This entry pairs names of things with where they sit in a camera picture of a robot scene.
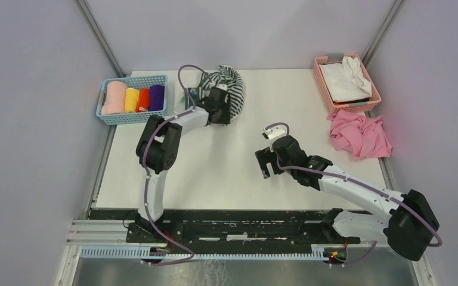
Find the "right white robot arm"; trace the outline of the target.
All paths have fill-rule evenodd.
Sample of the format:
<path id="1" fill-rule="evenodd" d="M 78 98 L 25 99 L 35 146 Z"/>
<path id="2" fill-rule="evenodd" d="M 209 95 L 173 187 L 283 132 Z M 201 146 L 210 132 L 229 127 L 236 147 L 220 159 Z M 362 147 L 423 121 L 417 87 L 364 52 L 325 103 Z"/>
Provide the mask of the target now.
<path id="1" fill-rule="evenodd" d="M 321 156 L 309 156 L 286 134 L 262 136 L 269 146 L 255 152 L 264 178 L 287 173 L 298 184 L 335 195 L 363 213 L 332 209 L 323 219 L 321 237 L 336 243 L 342 237 L 385 242 L 401 257 L 419 261 L 426 249 L 442 245 L 440 227 L 429 202 L 419 191 L 378 188 L 342 170 Z"/>

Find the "purple towel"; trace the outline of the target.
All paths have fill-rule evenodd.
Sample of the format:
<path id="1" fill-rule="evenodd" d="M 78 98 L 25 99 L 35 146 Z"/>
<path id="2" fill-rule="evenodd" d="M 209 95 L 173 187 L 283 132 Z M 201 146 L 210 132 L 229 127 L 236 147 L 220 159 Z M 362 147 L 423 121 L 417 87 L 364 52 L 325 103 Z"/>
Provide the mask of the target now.
<path id="1" fill-rule="evenodd" d="M 150 105 L 148 111 L 161 111 L 164 108 L 165 86 L 153 85 L 149 87 Z"/>

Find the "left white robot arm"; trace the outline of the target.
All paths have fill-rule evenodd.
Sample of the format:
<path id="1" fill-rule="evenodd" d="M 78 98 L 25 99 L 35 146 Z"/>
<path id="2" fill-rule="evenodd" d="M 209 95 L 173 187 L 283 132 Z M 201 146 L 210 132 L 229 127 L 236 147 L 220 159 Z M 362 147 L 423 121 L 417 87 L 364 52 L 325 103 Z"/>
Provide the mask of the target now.
<path id="1" fill-rule="evenodd" d="M 144 194 L 135 219 L 147 241 L 155 243 L 163 237 L 164 227 L 157 221 L 164 213 L 166 176 L 178 157 L 181 137 L 209 124 L 229 124 L 230 109 L 228 86 L 219 84 L 211 88 L 198 105 L 180 114 L 169 117 L 154 115 L 148 119 L 136 148 L 143 168 Z"/>

